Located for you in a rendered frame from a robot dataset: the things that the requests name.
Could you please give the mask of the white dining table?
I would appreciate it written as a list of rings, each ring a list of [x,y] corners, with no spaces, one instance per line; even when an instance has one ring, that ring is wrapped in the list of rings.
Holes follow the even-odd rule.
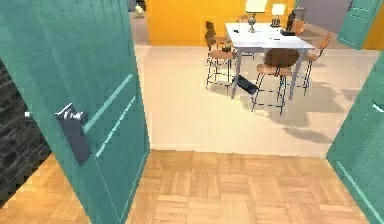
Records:
[[[256,23],[254,33],[249,31],[250,25],[247,23],[226,23],[225,28],[227,36],[237,50],[237,64],[231,98],[235,97],[243,53],[260,53],[261,51],[267,53],[270,49],[287,48],[295,49],[300,53],[290,83],[289,99],[292,100],[304,56],[314,47],[297,36],[283,36],[280,33],[280,28],[272,28],[268,23]]]

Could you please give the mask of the black flat object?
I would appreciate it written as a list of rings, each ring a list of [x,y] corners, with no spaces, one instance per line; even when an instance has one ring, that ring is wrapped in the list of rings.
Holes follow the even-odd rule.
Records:
[[[250,95],[255,95],[259,91],[259,88],[255,84],[241,75],[238,76],[237,86]]]

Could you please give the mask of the white shade table lamp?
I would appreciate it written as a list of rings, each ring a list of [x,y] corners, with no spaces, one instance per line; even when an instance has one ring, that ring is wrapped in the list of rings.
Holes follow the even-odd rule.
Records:
[[[250,14],[251,17],[248,19],[250,25],[249,32],[254,33],[256,24],[256,15],[265,12],[265,8],[268,0],[247,0],[245,5],[245,12]]]
[[[280,26],[280,17],[285,12],[285,5],[284,4],[273,4],[272,5],[272,21],[270,26],[273,28],[278,28]]]

